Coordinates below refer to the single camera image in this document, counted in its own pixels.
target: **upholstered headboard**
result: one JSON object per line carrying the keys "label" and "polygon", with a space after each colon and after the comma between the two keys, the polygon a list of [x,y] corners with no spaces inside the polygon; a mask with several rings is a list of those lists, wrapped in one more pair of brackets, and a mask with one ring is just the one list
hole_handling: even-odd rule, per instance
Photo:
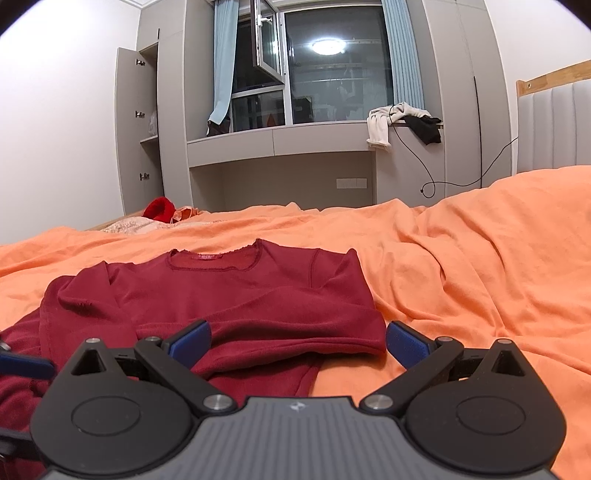
{"label": "upholstered headboard", "polygon": [[517,172],[591,165],[591,60],[517,81]]}

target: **red long-sleeve shirt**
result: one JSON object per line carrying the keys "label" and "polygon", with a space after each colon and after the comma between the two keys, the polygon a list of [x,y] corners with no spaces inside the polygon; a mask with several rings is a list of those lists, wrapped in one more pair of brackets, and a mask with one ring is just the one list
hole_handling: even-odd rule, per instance
{"label": "red long-sleeve shirt", "polygon": [[[247,395],[306,396],[322,354],[385,351],[359,259],[265,240],[233,252],[173,250],[146,263],[107,264],[55,279],[39,309],[5,330],[12,351],[61,368],[87,338],[131,347],[166,338],[196,319],[212,327],[212,347],[193,371],[239,403]],[[26,429],[47,388],[0,377],[0,425]],[[38,465],[16,462],[30,479]]]}

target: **ceiling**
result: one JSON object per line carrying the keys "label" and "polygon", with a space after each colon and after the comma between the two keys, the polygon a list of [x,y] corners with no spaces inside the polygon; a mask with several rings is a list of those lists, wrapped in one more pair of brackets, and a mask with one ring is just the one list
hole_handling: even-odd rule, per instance
{"label": "ceiling", "polygon": [[156,0],[121,0],[126,4],[133,5],[134,7],[142,8],[146,5],[153,4]]}

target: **metal screw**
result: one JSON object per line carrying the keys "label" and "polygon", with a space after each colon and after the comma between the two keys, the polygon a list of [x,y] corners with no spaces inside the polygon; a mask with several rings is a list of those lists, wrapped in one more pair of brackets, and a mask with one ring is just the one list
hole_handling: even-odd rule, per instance
{"label": "metal screw", "polygon": [[209,395],[203,400],[203,406],[209,410],[214,411],[226,410],[232,406],[232,403],[233,401],[230,397],[219,393],[215,395]]}
{"label": "metal screw", "polygon": [[380,394],[370,395],[364,399],[363,403],[372,410],[386,410],[394,405],[394,401],[389,396]]}

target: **window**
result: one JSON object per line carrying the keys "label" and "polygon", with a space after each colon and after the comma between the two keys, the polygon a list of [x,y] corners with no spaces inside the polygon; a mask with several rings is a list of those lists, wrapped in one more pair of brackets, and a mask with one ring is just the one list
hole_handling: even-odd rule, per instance
{"label": "window", "polygon": [[281,90],[242,96],[232,100],[234,131],[285,125]]}
{"label": "window", "polygon": [[392,104],[392,67],[381,7],[285,14],[293,122],[364,120]]}
{"label": "window", "polygon": [[279,15],[267,0],[251,0],[251,30],[256,65],[282,81],[279,55]]}
{"label": "window", "polygon": [[283,83],[256,66],[251,38],[250,20],[240,22],[231,103],[235,132],[285,125]]}
{"label": "window", "polygon": [[254,27],[258,40],[252,34],[253,22],[238,24],[234,131],[365,120],[371,109],[392,104],[392,67],[381,6],[277,14],[265,0],[252,0],[251,8],[259,8]]}

